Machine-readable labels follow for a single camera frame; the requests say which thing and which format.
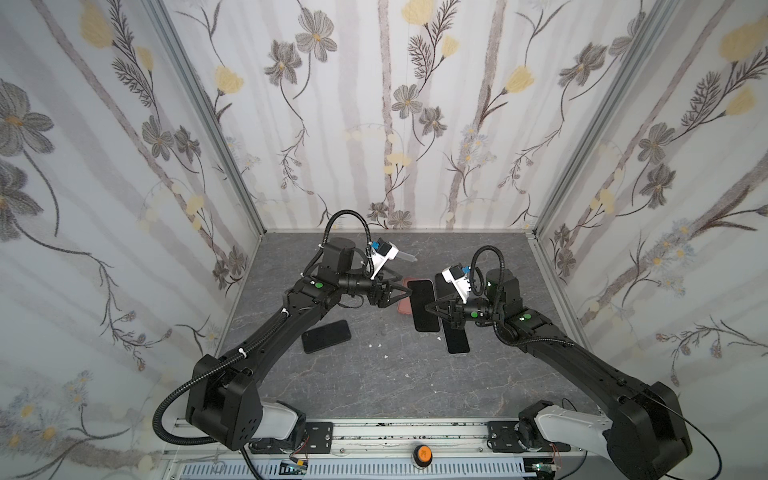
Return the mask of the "black phone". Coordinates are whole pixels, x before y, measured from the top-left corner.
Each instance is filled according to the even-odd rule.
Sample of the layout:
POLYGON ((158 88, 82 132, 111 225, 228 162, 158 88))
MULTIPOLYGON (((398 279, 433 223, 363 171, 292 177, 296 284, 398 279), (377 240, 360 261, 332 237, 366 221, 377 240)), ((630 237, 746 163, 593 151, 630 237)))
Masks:
POLYGON ((443 332, 449 354, 464 354, 470 352, 470 345, 464 329, 456 329, 447 320, 442 320, 443 332))
POLYGON ((312 354, 350 341, 352 338, 346 320, 338 320, 304 332, 301 336, 302 348, 306 354, 312 354))

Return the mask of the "clear plastic tube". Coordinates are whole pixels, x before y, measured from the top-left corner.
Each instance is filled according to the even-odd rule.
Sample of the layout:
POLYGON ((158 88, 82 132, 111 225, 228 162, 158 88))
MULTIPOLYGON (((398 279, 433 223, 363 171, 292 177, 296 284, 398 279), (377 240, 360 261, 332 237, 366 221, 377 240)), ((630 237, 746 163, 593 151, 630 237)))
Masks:
POLYGON ((410 253, 406 253, 406 252, 404 252, 402 250, 398 251, 398 253, 396 255, 396 259, 397 260, 401 260, 401 261, 410 262, 410 263, 415 263, 415 262, 418 261, 418 259, 417 259, 417 257, 415 255, 410 254, 410 253))

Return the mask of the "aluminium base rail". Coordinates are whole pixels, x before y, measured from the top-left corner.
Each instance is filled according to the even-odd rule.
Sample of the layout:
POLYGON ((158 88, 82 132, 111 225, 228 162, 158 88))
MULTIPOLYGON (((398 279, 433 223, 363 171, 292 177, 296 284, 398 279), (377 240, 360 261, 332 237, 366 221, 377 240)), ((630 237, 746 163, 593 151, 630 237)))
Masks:
POLYGON ((576 479, 591 453, 525 449, 514 418, 311 419, 298 445, 261 439, 166 451, 166 479, 576 479))

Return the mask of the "phone with pink case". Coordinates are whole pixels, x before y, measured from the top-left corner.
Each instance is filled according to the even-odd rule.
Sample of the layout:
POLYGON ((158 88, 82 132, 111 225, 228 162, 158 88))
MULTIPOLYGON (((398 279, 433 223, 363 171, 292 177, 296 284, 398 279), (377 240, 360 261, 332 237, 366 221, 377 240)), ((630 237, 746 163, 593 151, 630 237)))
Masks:
POLYGON ((411 290, 410 303, 415 330, 422 333, 437 333, 440 322, 436 315, 427 311, 426 306, 435 301, 434 286, 430 280, 417 279, 407 282, 411 290))

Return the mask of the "orange emergency stop button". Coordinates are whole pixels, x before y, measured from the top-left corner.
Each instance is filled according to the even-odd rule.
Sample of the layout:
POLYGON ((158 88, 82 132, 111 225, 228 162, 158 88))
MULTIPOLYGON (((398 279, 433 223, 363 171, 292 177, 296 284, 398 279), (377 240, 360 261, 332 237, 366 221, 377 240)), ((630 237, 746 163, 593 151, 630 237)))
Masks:
POLYGON ((426 469, 434 459, 432 449, 424 444, 417 445, 412 452, 412 461, 417 468, 426 469))

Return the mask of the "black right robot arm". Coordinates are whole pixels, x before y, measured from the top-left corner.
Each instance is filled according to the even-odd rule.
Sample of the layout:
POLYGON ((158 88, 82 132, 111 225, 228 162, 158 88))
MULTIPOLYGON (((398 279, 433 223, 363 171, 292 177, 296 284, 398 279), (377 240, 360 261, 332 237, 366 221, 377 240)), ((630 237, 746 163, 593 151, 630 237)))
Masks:
POLYGON ((452 329, 468 322, 492 328, 502 344, 548 364, 600 409, 591 415, 540 400, 518 415, 518 449, 567 444, 610 460, 628 479, 659 479, 692 454, 679 401, 668 386, 623 373, 526 307, 509 270, 491 270, 479 295, 471 291, 469 272, 456 265, 436 275, 437 298, 426 311, 452 329))

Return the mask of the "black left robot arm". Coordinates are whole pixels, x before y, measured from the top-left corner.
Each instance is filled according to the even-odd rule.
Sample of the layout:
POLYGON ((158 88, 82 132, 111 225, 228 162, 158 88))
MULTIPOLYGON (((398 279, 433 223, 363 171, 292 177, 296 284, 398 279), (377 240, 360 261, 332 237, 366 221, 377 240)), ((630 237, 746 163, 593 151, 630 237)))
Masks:
POLYGON ((185 389, 185 419, 203 435, 193 444, 218 443, 236 451, 261 439, 298 441, 302 413, 282 402, 262 402, 260 385, 289 347, 343 297, 365 298, 378 308, 409 297, 400 275, 386 265, 399 254, 383 239, 363 249, 346 238, 326 241, 264 325, 220 357, 206 355, 195 365, 185 389))

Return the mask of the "black phone lying flat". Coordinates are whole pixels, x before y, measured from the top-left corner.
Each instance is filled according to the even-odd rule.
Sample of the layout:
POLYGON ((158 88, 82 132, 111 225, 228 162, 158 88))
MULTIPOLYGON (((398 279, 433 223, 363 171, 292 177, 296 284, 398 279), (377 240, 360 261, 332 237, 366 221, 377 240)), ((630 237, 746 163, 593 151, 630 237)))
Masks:
POLYGON ((338 320, 304 332, 301 336, 302 348, 306 354, 312 354, 350 341, 352 338, 346 320, 338 320))

